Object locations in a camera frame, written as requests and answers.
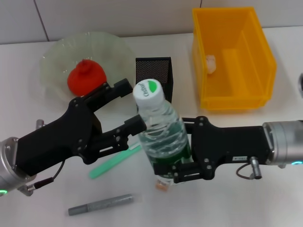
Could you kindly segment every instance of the black mesh pen holder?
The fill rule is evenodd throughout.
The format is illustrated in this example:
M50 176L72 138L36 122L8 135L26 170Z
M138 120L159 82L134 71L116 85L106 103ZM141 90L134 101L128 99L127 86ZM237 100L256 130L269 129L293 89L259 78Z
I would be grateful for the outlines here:
M174 79L171 58L136 58L136 84L144 79L156 79L162 85L167 101L171 103Z

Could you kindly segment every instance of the plastic bottle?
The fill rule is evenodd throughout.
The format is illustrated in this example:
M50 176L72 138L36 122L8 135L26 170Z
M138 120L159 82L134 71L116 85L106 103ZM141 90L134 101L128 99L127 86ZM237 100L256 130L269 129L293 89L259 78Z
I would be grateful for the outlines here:
M142 148L151 165L165 163L173 165L178 162L189 162L191 151L187 133L182 119L165 100L160 82L146 79L139 82L133 91L138 105L138 113L145 121L147 130L139 134ZM173 184L172 175L161 176L160 184L167 190Z

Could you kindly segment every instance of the clear glass bowl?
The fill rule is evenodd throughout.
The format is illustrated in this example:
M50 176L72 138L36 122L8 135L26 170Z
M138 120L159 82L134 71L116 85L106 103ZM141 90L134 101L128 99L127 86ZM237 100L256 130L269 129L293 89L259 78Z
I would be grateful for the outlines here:
M135 79L135 54L123 39L105 32L87 32L59 40L44 54L40 60L42 85L69 102L75 95L67 78L82 59L97 62L110 86L124 78L132 84Z

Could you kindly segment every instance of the green toothbrush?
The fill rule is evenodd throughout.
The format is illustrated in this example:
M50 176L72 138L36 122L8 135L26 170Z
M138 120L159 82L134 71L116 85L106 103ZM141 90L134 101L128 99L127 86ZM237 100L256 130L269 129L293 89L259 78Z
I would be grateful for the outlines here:
M125 159L127 159L128 157L133 155L134 153L138 152L139 150L141 150L141 145L139 142L137 142L137 143L131 145L129 147L129 149L121 151L116 156L110 158L106 162L104 162L101 165L99 165L98 167L94 168L92 171L90 171L89 177L91 179L95 179L95 178L101 176L102 174L104 174L105 172L110 170L111 168L118 165L120 162L124 161Z

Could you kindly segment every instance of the red object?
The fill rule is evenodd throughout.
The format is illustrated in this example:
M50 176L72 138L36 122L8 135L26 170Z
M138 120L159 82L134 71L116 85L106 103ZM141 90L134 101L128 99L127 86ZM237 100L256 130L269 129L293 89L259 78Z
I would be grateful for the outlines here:
M83 59L67 78L70 91L76 96L84 96L106 82L102 67L92 60Z

